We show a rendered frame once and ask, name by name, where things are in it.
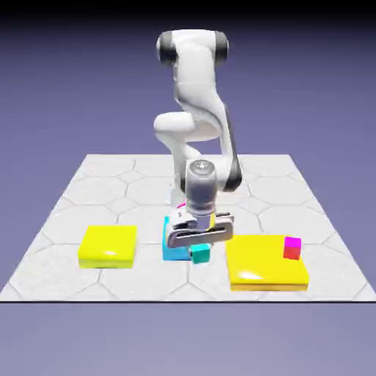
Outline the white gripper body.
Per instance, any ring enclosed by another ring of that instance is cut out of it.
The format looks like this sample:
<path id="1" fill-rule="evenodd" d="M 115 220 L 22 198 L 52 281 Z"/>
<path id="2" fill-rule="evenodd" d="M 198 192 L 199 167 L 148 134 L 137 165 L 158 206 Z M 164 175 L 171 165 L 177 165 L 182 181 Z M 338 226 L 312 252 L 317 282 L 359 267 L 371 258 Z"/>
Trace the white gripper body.
<path id="1" fill-rule="evenodd" d="M 169 248 L 213 244 L 229 240 L 234 235 L 234 216 L 230 213 L 211 213 L 197 216 L 173 213 L 165 229 L 165 242 Z"/>

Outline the small teal cube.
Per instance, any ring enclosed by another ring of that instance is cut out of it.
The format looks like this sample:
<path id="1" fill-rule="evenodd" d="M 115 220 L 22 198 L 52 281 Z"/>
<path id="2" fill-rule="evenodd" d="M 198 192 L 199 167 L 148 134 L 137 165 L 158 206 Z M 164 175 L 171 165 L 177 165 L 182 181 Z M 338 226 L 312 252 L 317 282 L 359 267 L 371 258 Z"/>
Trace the small teal cube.
<path id="1" fill-rule="evenodd" d="M 211 244 L 197 244 L 191 245 L 189 247 L 191 260 L 194 264 L 201 264 L 209 262 L 210 260 L 210 252 L 211 252 Z"/>

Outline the small magenta cube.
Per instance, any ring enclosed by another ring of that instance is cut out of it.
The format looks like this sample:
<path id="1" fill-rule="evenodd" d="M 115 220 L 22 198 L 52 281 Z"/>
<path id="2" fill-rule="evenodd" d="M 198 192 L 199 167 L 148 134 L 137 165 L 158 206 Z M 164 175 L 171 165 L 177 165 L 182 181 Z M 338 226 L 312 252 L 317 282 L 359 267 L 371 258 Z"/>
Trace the small magenta cube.
<path id="1" fill-rule="evenodd" d="M 302 239 L 286 236 L 284 238 L 283 257 L 285 259 L 299 260 L 302 249 Z"/>

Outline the large yellow box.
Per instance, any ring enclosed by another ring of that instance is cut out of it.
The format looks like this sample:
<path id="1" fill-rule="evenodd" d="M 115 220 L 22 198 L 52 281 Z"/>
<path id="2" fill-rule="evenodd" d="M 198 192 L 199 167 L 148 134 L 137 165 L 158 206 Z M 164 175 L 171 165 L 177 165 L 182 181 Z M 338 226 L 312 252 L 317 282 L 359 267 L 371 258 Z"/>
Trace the large yellow box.
<path id="1" fill-rule="evenodd" d="M 134 264 L 135 225 L 89 225 L 78 249 L 78 262 L 86 269 L 130 269 Z"/>
<path id="2" fill-rule="evenodd" d="M 225 243 L 233 291 L 305 291 L 309 276 L 299 260 L 283 257 L 287 235 L 235 235 Z"/>

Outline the large cyan box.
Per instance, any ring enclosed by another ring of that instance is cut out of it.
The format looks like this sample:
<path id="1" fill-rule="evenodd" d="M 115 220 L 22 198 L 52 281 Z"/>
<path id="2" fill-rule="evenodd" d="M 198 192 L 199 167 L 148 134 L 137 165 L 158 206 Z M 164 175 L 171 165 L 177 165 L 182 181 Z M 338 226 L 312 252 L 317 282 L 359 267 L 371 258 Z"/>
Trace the large cyan box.
<path id="1" fill-rule="evenodd" d="M 164 226 L 162 234 L 162 258 L 164 261 L 190 261 L 191 255 L 188 247 L 170 248 L 167 246 L 166 230 L 169 223 L 169 217 L 164 217 Z"/>

